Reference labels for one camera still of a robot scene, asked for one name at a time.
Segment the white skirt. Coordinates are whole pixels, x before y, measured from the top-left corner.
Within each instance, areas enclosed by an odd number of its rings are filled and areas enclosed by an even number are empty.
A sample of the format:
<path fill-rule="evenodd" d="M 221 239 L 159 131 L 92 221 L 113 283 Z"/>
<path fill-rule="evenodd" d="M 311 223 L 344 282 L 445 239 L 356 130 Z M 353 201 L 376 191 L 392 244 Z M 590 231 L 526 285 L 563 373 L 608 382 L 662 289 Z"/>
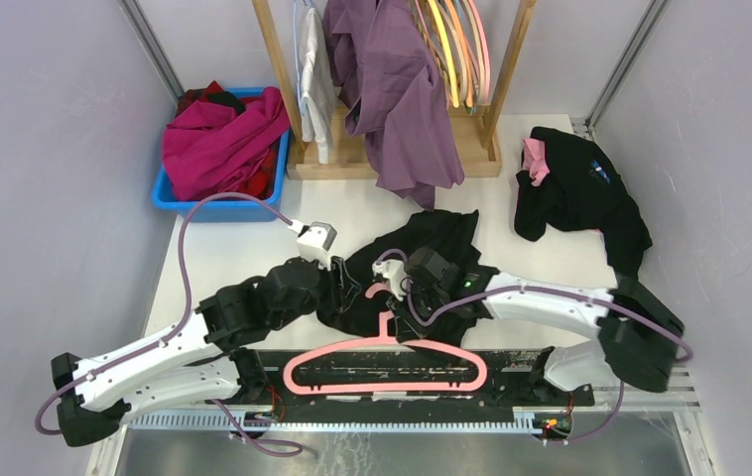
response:
<path fill-rule="evenodd" d="M 316 145 L 318 162 L 327 165 L 333 147 L 331 119 L 337 98 L 319 10 L 312 1 L 304 1 L 304 5 L 305 13 L 294 27 L 302 138 Z"/>

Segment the purple garment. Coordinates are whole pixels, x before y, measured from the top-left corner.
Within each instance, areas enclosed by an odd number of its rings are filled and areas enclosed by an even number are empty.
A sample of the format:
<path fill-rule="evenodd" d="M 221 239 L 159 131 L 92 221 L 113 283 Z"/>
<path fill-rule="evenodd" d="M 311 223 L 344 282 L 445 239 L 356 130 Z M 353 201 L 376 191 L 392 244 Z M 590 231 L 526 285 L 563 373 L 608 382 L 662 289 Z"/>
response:
<path fill-rule="evenodd" d="M 345 131 L 363 139 L 377 185 L 432 210 L 464 180 L 439 68 L 406 1 L 330 1 L 322 19 Z"/>

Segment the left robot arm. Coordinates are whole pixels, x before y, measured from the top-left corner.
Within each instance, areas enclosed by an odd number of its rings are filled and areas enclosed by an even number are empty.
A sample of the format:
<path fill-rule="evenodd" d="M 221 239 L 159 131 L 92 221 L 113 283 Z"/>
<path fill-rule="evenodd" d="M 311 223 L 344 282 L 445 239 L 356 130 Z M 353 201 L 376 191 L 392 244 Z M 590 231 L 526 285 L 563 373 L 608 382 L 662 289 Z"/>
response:
<path fill-rule="evenodd" d="M 81 447 L 171 406 L 256 403 L 269 380 L 252 344 L 301 316 L 344 312 L 361 292 L 341 258 L 328 269 L 292 258 L 218 290 L 178 322 L 120 349 L 91 358 L 61 354 L 51 362 L 60 434 Z"/>

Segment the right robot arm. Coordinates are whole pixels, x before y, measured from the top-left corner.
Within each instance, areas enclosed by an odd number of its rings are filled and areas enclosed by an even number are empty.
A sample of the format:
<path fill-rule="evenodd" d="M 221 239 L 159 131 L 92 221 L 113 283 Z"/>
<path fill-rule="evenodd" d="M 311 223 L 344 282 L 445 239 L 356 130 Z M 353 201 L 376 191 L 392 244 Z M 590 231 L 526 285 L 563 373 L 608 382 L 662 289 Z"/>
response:
<path fill-rule="evenodd" d="M 395 315 L 429 339 L 447 317 L 531 322 L 583 337 L 543 352 L 528 379 L 531 397 L 552 405 L 567 392 L 612 377 L 665 392 L 674 367 L 690 359 L 683 322 L 643 284 L 619 275 L 613 288 L 526 280 L 475 260 L 450 261 L 430 247 L 409 257 L 388 252 L 372 265 Z"/>

